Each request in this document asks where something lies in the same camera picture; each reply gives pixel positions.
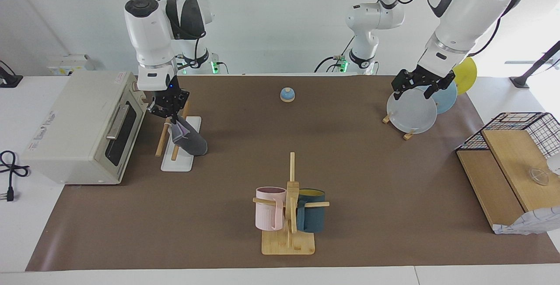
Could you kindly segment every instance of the label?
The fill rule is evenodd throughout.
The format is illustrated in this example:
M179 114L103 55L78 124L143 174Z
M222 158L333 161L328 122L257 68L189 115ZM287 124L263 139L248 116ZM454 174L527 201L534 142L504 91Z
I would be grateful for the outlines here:
M126 74L127 74L126 72L120 72L115 78L115 83L117 84L122 83L124 76L126 76Z
M28 151L34 151L39 147L39 144L45 138L45 135L46 133L48 133L50 126L54 122L54 119L56 119L56 111L50 111L41 126L39 126L33 139L29 143Z

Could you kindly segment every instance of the yellow plate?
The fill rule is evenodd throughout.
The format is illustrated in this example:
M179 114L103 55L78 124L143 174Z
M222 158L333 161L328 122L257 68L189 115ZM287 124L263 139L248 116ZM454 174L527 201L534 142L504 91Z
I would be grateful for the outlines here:
M476 64L472 57L467 57L462 63L453 68L457 94L464 94L476 81Z

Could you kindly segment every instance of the dark green mug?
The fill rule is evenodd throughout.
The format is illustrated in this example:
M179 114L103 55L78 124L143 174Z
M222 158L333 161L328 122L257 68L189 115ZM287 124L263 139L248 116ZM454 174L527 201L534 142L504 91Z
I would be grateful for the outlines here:
M300 196L297 200L297 229L303 232L321 232L325 227L325 208L306 208L305 205L312 202L324 202L324 191L300 189Z

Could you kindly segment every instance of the oven handle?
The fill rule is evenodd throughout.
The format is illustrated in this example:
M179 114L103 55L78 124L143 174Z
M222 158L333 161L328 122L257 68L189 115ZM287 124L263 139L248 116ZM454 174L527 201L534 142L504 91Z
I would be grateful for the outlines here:
M119 137L120 129L123 126L124 119L126 118L126 114L130 109L130 104L125 104L121 106L116 112L115 120L112 122L111 129L108 131L107 135L105 136L106 139L115 140Z

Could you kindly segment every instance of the brown table mat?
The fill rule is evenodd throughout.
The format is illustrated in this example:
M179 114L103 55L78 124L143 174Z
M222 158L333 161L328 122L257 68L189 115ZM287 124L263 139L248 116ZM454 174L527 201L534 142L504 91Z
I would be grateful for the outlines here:
M384 125L387 76L181 77L209 151L160 171L146 115L122 183L67 186L27 271L558 263L548 235L494 235L454 148L482 127L466 95L410 141ZM280 90L296 91L293 103ZM316 253L260 253L255 188L326 191Z

